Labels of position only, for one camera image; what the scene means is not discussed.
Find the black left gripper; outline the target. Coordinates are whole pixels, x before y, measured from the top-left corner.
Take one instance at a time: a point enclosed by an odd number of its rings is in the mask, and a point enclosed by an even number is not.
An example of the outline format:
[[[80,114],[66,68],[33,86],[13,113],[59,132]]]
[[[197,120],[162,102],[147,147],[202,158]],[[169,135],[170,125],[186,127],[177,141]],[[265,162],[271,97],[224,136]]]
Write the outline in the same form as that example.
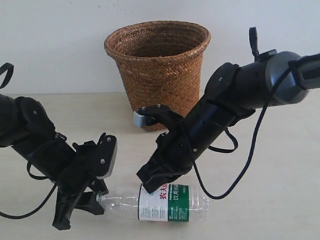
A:
[[[73,150],[64,141],[54,141],[51,146],[51,181],[59,186],[53,224],[69,224],[74,208],[93,215],[105,213],[95,192],[82,193],[80,189],[98,173],[104,172],[98,169],[98,163],[107,152],[107,144],[87,141],[75,146]]]

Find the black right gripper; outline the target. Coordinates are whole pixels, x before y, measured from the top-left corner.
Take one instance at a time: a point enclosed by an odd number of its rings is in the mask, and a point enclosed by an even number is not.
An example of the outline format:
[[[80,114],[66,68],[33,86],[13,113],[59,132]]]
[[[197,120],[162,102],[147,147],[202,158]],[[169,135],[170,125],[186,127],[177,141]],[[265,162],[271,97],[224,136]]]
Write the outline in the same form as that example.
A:
[[[155,142],[155,151],[136,173],[149,194],[189,173],[193,160],[198,158],[194,151],[198,148],[198,136],[193,132],[162,133]]]

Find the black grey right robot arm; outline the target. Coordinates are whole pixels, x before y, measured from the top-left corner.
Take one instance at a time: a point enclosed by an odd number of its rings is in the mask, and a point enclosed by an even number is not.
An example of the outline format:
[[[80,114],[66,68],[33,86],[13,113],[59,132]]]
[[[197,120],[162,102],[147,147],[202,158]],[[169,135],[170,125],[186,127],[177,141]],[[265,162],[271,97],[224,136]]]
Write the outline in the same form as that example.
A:
[[[144,189],[153,193],[189,173],[221,133],[257,109],[300,103],[319,86],[318,54],[271,50],[244,66],[230,62],[220,66],[186,116],[164,104],[139,108],[134,112],[136,126],[162,124],[168,130],[156,139],[156,150],[137,172]]]

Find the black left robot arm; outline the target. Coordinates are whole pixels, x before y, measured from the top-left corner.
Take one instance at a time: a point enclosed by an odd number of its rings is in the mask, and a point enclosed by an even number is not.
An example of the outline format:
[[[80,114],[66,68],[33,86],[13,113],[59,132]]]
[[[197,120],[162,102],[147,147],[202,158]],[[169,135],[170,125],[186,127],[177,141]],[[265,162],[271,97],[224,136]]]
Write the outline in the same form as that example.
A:
[[[52,225],[58,230],[71,227],[74,209],[96,216],[105,212],[97,201],[99,192],[108,192],[98,174],[101,160],[111,160],[105,145],[106,135],[102,134],[97,143],[91,140],[69,146],[39,101],[0,97],[0,146],[11,147],[21,155],[27,161],[27,171],[35,167],[42,173],[30,173],[31,178],[53,183],[50,193],[56,191],[57,197]]]

